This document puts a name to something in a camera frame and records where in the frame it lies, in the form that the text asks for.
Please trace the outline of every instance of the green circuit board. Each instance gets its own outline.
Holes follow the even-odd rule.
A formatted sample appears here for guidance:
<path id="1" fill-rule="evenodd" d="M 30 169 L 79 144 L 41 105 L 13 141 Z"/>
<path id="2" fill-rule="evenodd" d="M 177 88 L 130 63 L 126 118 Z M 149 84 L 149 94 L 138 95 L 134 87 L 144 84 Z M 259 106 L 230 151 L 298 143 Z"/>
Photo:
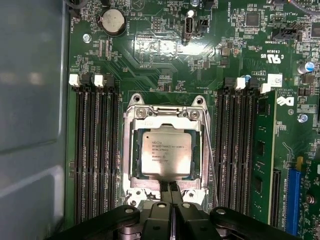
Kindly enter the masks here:
<path id="1" fill-rule="evenodd" d="M 288 3 L 273 0 L 200 0 L 192 6 L 189 0 L 90 0 L 70 22 L 69 73 L 112 76 L 118 91 L 116 113 L 117 173 L 114 206 L 121 205 L 121 157 L 123 113 L 133 94 L 139 93 L 148 104 L 190 105 L 196 96 L 205 98 L 212 119 L 211 141 L 215 149 L 217 95 L 225 78 L 250 76 L 259 85 L 268 83 L 267 114 L 257 114 L 252 147 L 252 172 L 248 214 L 286 229 L 288 170 L 296 168 L 297 157 L 303 157 L 302 183 L 299 194 L 298 234 L 304 239 L 320 235 L 319 174 L 315 158 L 320 144 L 319 125 L 319 46 L 320 18 L 305 15 Z M 107 9 L 120 10 L 126 29 L 120 36 L 109 36 L 97 18 Z M 184 35 L 186 15 L 193 10 L 194 32 Z M 204 21 L 205 27 L 199 30 Z M 294 39 L 274 37 L 275 29 L 296 28 Z M 84 34 L 90 41 L 84 42 Z M 313 62 L 309 78 L 298 73 L 298 67 Z M 65 219 L 71 227 L 75 220 L 77 157 L 77 94 L 68 91 L 68 147 Z M 299 116 L 306 115 L 301 123 Z M 264 156 L 258 157 L 257 148 Z M 281 172 L 274 208 L 273 172 Z M 314 203 L 306 203 L 312 194 Z M 210 210 L 209 193 L 203 206 Z"/>

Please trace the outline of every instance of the motherboard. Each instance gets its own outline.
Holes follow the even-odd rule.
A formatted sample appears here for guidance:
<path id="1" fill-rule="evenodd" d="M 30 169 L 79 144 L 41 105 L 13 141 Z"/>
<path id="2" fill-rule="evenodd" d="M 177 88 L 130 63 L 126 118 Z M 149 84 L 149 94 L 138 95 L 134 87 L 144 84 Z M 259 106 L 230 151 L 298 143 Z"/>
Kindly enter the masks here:
<path id="1" fill-rule="evenodd" d="M 160 200 L 320 238 L 320 2 L 70 8 L 65 224 Z"/>

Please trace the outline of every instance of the blue pcie slot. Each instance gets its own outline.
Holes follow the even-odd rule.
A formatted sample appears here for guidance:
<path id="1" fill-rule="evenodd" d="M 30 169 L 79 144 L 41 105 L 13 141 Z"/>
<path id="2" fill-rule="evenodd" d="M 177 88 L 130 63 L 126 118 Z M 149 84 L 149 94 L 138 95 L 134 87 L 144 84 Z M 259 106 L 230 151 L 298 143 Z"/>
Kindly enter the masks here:
<path id="1" fill-rule="evenodd" d="M 300 182 L 301 172 L 289 169 L 285 231 L 294 236 L 298 234 Z"/>

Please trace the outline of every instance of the cpu socket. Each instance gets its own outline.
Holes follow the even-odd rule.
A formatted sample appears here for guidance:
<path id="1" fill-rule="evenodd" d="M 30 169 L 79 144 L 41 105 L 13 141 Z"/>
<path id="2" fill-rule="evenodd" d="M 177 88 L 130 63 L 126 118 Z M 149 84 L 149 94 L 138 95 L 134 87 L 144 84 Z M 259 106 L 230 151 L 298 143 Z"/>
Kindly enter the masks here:
<path id="1" fill-rule="evenodd" d="M 208 194 L 211 129 L 206 100 L 192 105 L 149 105 L 133 94 L 124 113 L 122 187 L 127 203 L 160 199 L 159 181 L 176 181 L 183 200 L 202 204 Z"/>

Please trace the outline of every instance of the white slot latch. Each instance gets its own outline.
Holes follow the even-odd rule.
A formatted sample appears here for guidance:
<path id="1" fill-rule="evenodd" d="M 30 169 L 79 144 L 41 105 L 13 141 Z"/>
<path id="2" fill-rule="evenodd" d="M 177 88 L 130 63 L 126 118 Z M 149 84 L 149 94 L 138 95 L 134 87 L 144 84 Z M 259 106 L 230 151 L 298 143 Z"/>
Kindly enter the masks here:
<path id="1" fill-rule="evenodd" d="M 69 84 L 73 87 L 80 87 L 81 83 L 80 83 L 80 80 L 79 80 L 79 75 L 78 74 L 74 74 L 74 73 L 71 73 L 69 75 Z"/>
<path id="2" fill-rule="evenodd" d="M 105 86 L 104 76 L 101 74 L 94 75 L 94 85 L 97 88 L 103 88 Z"/>
<path id="3" fill-rule="evenodd" d="M 234 89 L 242 90 L 246 87 L 246 79 L 244 77 L 237 77 L 235 80 Z"/>
<path id="4" fill-rule="evenodd" d="M 265 94 L 271 91 L 271 84 L 269 83 L 262 83 L 260 87 L 260 93 Z"/>

